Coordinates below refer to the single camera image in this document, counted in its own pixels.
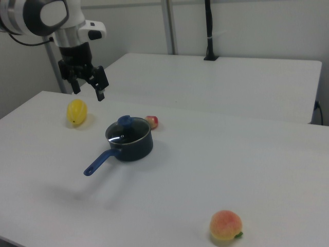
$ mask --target lid knob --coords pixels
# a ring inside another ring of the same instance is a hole
[[[129,115],[122,116],[118,119],[118,125],[121,125],[125,129],[128,129],[132,126],[133,121],[134,121],[133,118],[130,117]]]

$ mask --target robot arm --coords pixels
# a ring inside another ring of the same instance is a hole
[[[10,34],[52,36],[62,60],[64,80],[80,92],[77,79],[84,79],[104,99],[108,81],[102,66],[93,67],[89,41],[106,37],[103,23],[85,19],[80,0],[0,0],[0,31]]]

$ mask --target black pole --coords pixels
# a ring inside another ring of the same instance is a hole
[[[212,46],[212,14],[210,8],[210,0],[205,0],[206,6],[206,22],[207,22],[207,40],[208,40],[208,48],[207,54],[204,60],[207,61],[215,61],[219,56],[215,56]]]

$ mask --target yellow lemon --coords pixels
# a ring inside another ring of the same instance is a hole
[[[75,99],[67,106],[66,118],[74,125],[81,124],[87,116],[87,105],[81,99]]]

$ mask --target peach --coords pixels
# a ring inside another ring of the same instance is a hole
[[[229,210],[222,210],[214,214],[210,222],[211,235],[217,240],[231,240],[243,233],[240,217]]]

